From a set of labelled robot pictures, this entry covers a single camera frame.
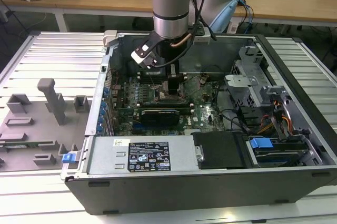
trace open computer chassis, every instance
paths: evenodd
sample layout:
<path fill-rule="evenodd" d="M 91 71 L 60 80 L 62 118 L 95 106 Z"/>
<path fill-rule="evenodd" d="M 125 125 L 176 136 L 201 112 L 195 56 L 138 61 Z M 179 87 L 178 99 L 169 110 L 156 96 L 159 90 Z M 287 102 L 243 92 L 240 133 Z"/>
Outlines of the open computer chassis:
<path fill-rule="evenodd" d="M 78 170 L 62 174 L 87 212 L 288 203 L 336 179 L 336 133 L 263 36 L 199 37 L 172 95 L 130 58 L 144 35 L 105 37 Z"/>

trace power supply label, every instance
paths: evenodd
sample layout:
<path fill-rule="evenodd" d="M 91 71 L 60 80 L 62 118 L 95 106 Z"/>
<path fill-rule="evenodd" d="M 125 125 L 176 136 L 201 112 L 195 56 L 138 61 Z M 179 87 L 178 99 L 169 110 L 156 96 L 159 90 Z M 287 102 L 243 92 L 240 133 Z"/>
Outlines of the power supply label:
<path fill-rule="evenodd" d="M 171 170 L 168 142 L 131 142 L 127 169 L 130 172 Z"/>

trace blue latch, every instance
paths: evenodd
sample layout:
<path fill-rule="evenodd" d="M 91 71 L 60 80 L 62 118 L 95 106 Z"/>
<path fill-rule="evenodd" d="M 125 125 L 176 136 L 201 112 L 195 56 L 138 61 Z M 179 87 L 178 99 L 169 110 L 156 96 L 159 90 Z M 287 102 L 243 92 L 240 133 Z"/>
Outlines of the blue latch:
<path fill-rule="evenodd" d="M 76 154 L 75 153 L 64 154 L 62 157 L 62 163 L 64 164 L 76 163 Z"/>
<path fill-rule="evenodd" d="M 267 148 L 274 148 L 272 141 L 270 141 L 270 138 L 266 137 L 254 137 L 252 140 L 249 141 L 252 148 L 256 149 L 267 149 Z"/>

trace circuit board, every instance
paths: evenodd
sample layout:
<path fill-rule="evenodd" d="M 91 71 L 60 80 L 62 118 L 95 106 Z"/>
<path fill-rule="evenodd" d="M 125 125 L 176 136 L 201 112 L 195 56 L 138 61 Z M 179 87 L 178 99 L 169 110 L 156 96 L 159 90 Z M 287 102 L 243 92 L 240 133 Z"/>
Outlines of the circuit board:
<path fill-rule="evenodd" d="M 113 135 L 190 135 L 195 131 L 225 130 L 212 103 L 216 83 L 203 82 L 196 75 L 187 76 L 180 83 L 178 93 L 169 95 L 165 91 L 165 83 L 141 84 L 137 78 L 121 79 L 111 90 L 115 95 L 111 112 L 114 117 Z M 173 126 L 144 126 L 141 123 L 142 111 L 157 109 L 161 105 L 166 109 L 177 109 L 180 112 L 179 123 Z"/>

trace motherboard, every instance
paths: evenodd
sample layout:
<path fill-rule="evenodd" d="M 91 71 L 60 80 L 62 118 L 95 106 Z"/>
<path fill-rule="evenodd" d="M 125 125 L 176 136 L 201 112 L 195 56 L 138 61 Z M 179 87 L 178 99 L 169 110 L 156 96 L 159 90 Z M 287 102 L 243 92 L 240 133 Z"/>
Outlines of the motherboard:
<path fill-rule="evenodd" d="M 167 90 L 167 82 L 150 76 L 111 77 L 110 95 L 106 96 L 105 123 L 102 135 L 151 136 L 190 135 L 193 132 L 224 131 L 222 117 L 214 104 L 217 81 L 207 75 L 185 75 L 176 94 Z"/>

